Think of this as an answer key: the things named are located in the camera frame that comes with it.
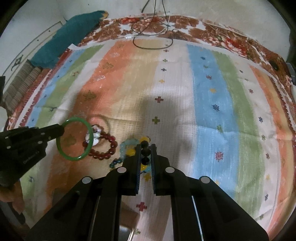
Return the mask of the left hand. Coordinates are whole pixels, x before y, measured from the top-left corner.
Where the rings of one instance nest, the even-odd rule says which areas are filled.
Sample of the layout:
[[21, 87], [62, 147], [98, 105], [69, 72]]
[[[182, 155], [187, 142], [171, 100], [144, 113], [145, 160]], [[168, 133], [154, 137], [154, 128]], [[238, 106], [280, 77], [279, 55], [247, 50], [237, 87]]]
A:
[[17, 181], [12, 188], [1, 186], [0, 195], [1, 201], [6, 203], [11, 202], [13, 209], [15, 209], [18, 214], [21, 214], [24, 211], [25, 203], [20, 181]]

